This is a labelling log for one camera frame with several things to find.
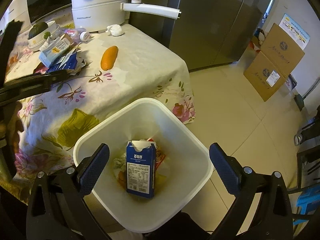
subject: tile floor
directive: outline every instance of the tile floor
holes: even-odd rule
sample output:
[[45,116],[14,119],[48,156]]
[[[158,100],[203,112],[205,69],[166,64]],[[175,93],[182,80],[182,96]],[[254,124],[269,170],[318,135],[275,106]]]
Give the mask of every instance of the tile floor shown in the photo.
[[[293,135],[305,120],[285,86],[263,102],[243,76],[254,57],[255,51],[247,49],[237,63],[190,73],[197,116],[187,127],[207,148],[218,142],[242,166],[264,174],[280,171],[286,184],[294,185],[298,148]],[[94,197],[85,200],[107,232],[121,229]],[[183,211],[203,229],[214,230],[233,200],[214,171]],[[258,201],[256,195],[240,231],[247,230]]]

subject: white wall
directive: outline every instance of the white wall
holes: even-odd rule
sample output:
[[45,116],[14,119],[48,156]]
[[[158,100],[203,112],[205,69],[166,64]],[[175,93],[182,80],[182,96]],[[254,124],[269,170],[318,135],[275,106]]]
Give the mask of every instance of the white wall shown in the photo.
[[[273,23],[279,24],[285,13],[310,35],[310,41],[304,49],[305,56],[292,71],[297,81],[296,90],[303,96],[320,77],[320,21],[307,0],[275,0],[263,30],[269,32]],[[320,85],[305,100],[309,113],[318,105]]]

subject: white plastic trash bin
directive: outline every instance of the white plastic trash bin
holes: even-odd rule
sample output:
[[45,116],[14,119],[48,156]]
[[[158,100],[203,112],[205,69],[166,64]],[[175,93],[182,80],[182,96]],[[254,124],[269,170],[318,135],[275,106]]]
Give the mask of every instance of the white plastic trash bin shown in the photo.
[[[152,199],[140,201],[117,182],[113,159],[125,150],[128,141],[150,137],[169,158],[170,177]],[[110,159],[92,192],[123,227],[133,232],[152,232],[166,223],[196,195],[213,171],[208,149],[152,98],[134,101],[83,135],[73,151],[76,166],[101,143],[109,146]]]

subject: tablecloth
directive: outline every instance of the tablecloth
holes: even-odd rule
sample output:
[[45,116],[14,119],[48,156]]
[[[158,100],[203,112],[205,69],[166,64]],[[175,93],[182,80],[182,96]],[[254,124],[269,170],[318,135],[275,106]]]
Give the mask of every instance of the tablecloth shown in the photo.
[[[93,34],[81,44],[81,56],[91,63],[79,75],[53,85],[50,92],[21,100],[19,115],[25,131],[16,154],[17,175],[0,185],[23,202],[39,171],[51,174],[73,165],[76,141],[94,126],[138,98],[156,98],[181,122],[195,118],[193,94],[185,62],[135,27],[126,24],[124,34]],[[104,51],[118,46],[111,70],[103,71]],[[31,74],[40,63],[39,52],[24,51],[6,80]]]

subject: refrigerator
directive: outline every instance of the refrigerator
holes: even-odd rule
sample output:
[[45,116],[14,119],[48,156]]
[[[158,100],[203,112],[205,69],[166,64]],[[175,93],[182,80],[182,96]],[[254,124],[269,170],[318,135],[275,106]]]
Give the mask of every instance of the refrigerator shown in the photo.
[[179,55],[189,70],[238,61],[270,0],[142,0],[178,8],[180,19],[131,13],[130,24]]

